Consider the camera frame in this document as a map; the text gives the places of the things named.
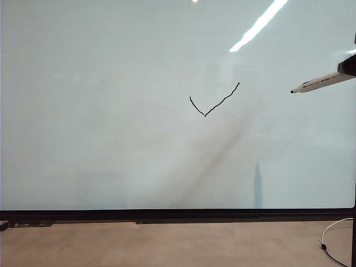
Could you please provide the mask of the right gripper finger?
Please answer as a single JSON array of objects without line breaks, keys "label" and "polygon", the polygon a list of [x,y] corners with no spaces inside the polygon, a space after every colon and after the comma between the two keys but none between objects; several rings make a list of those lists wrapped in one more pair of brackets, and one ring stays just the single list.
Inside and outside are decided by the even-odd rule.
[{"label": "right gripper finger", "polygon": [[337,71],[346,75],[356,76],[356,54],[340,62]]}]

